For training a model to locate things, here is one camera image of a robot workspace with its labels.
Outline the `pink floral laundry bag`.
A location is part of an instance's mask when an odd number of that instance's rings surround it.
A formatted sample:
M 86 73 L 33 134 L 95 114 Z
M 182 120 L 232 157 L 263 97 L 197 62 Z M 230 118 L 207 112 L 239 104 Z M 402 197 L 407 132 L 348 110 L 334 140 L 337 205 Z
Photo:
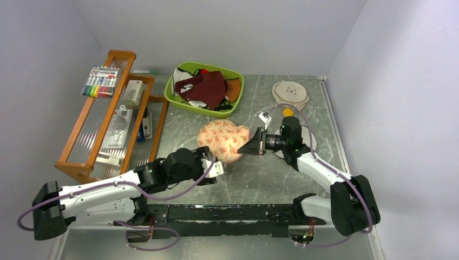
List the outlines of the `pink floral laundry bag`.
M 202 126 L 196 137 L 199 146 L 208 146 L 219 161 L 231 164 L 242 157 L 238 149 L 246 144 L 250 137 L 250 129 L 237 126 L 226 119 L 217 119 Z

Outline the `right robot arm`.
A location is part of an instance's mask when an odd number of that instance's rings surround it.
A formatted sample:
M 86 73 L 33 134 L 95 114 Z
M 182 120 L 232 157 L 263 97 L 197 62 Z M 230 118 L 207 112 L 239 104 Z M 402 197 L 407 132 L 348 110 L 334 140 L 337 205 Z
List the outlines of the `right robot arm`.
M 287 165 L 307 174 L 329 194 L 328 199 L 313 193 L 296 198 L 292 218 L 306 224 L 318 218 L 334 225 L 342 236 L 370 231 L 381 221 L 381 215 L 369 180 L 363 175 L 347 174 L 323 161 L 303 142 L 303 127 L 298 118 L 283 118 L 279 134 L 268 134 L 259 127 L 254 136 L 238 149 L 239 154 L 264 155 L 266 151 L 281 151 Z

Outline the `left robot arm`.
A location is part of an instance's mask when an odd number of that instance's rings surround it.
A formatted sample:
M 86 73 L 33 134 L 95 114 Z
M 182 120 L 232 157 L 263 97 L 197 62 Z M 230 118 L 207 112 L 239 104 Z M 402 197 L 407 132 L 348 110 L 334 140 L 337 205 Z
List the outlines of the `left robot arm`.
M 204 146 L 180 148 L 166 158 L 94 183 L 60 186 L 49 181 L 32 201 L 30 231 L 35 240 L 44 241 L 68 228 L 112 220 L 143 225 L 150 217 L 145 199 L 172 200 L 198 185 L 214 184 L 223 173 L 222 162 Z

